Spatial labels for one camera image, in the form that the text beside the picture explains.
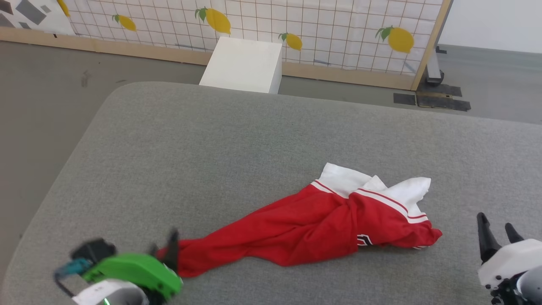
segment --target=white wall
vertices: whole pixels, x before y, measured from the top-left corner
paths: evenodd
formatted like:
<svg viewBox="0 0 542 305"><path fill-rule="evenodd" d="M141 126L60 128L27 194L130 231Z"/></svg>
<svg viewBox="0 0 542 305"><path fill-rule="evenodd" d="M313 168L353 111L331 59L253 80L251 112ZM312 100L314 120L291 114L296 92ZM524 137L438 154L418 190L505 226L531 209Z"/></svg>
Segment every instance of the white wall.
<svg viewBox="0 0 542 305"><path fill-rule="evenodd" d="M439 43L542 53L542 0L454 0Z"/></svg>

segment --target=floor stain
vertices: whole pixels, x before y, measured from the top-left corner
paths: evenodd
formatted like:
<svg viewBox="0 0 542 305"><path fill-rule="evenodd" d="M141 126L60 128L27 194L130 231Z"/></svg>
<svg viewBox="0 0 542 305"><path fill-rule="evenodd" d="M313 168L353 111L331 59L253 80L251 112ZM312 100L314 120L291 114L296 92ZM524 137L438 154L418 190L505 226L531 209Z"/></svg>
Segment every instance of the floor stain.
<svg viewBox="0 0 542 305"><path fill-rule="evenodd" d="M92 75L90 73L88 73L88 70L85 70L83 72L83 76L81 76L81 87L86 88L88 86L88 79L91 76Z"/></svg>

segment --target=red stripe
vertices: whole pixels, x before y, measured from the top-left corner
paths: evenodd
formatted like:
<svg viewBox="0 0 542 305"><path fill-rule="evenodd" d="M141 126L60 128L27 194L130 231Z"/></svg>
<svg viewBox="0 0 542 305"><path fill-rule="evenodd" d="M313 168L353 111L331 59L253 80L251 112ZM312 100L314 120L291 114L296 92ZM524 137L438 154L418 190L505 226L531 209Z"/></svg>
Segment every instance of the red stripe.
<svg viewBox="0 0 542 305"><path fill-rule="evenodd" d="M410 218L410 219L416 219L416 218L421 218L421 217L426 217L426 216L427 216L425 213L423 213L422 215L419 215L419 216L410 216L410 215L408 215L408 209L407 209L404 205L400 204L399 202L397 202L397 201L395 201L395 200L393 200L393 199L391 199L391 198L389 198L389 197L387 197L387 196L384 196L384 195L382 195L382 194L373 192L373 191L371 191L371 190L362 189L362 188L358 188L358 190L362 190L362 191L364 191L364 192L371 193L371 194L374 194L374 195L379 195L380 197L386 198L386 199L388 199L389 201L391 201L391 202L397 204L398 206L402 207L402 208L406 211L406 216L407 216L408 218Z"/></svg>
<svg viewBox="0 0 542 305"><path fill-rule="evenodd" d="M319 185L321 185L321 186L324 187L325 189L329 190L331 193L337 194L337 193L335 193L332 189L330 189L330 188L328 188L327 186L325 186L325 185L323 185L322 183L320 183L320 181L314 180L314 182L318 183Z"/></svg>

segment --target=gray floor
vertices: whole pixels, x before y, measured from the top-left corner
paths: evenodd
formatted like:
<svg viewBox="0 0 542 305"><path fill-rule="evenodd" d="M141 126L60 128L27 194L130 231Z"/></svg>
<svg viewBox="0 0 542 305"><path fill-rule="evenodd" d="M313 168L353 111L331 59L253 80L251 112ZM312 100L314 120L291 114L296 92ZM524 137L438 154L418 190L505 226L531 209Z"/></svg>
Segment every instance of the gray floor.
<svg viewBox="0 0 542 305"><path fill-rule="evenodd" d="M1 283L18 240L105 98L137 81L197 84L204 67L10 42L0 42L0 54ZM291 77L279 93L542 124L540 57L492 54L449 47L440 57L445 83L460 86L472 104L467 113L394 104L400 90Z"/></svg>

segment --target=red fabric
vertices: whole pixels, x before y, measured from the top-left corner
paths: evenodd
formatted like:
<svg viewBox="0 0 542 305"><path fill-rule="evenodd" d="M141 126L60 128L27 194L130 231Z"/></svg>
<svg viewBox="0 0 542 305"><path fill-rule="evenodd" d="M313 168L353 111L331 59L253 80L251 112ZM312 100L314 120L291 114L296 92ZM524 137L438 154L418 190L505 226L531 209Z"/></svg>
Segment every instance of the red fabric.
<svg viewBox="0 0 542 305"><path fill-rule="evenodd" d="M195 277L243 257L280 266L342 257L357 251L360 234L371 244L399 247L430 246L442 235L429 220L411 224L376 199L358 193L346 199L309 185L205 238L181 240L178 273Z"/></svg>

